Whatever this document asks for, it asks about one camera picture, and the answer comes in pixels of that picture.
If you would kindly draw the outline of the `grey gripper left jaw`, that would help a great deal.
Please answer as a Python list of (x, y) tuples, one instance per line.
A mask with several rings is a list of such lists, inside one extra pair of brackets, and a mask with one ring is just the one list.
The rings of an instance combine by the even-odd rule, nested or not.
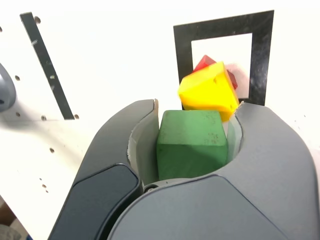
[(159, 103), (138, 100), (96, 133), (49, 235), (51, 240), (105, 240), (121, 213), (159, 179)]

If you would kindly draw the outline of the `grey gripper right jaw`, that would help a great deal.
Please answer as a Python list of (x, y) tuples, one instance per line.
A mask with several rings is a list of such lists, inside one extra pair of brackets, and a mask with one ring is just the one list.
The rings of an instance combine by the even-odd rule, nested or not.
[(272, 110), (242, 103), (229, 128), (239, 151), (202, 177), (135, 200), (111, 240), (317, 240), (320, 203), (312, 155)]

